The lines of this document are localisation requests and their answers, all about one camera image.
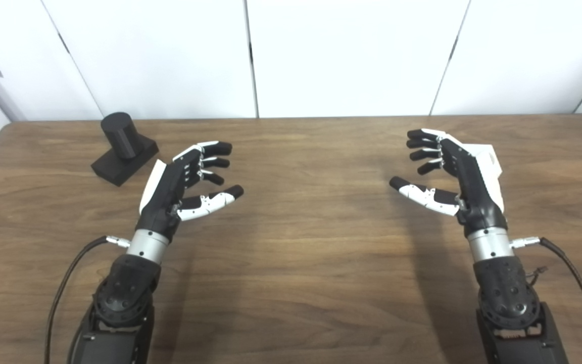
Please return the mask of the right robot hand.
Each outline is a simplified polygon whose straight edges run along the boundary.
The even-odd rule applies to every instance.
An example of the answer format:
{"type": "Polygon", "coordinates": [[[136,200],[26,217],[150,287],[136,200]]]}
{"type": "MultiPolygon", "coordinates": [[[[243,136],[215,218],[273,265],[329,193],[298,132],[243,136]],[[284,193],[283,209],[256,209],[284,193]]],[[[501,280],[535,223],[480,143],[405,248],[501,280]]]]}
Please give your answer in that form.
{"type": "Polygon", "coordinates": [[[499,183],[503,169],[492,145],[462,143],[445,131],[423,128],[407,132],[406,146],[414,150],[411,161],[427,160],[417,169],[419,175],[443,170],[459,182],[459,191],[429,188],[398,176],[390,180],[393,189],[427,209],[456,217],[466,237],[508,229],[499,183]]]}

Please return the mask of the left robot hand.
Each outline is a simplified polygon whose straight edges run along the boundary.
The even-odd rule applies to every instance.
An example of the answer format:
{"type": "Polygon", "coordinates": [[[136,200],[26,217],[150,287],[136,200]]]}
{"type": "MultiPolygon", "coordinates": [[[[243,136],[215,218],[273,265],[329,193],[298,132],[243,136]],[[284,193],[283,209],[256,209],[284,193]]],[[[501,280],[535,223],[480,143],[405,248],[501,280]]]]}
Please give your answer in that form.
{"type": "Polygon", "coordinates": [[[185,191],[203,180],[223,185],[223,177],[209,171],[210,167],[228,168],[233,149],[222,141],[201,142],[173,157],[171,163],[157,160],[139,203],[139,220],[135,230],[147,230],[165,237],[169,242],[182,221],[208,216],[223,209],[244,194],[240,185],[219,193],[185,197],[185,191]]]}

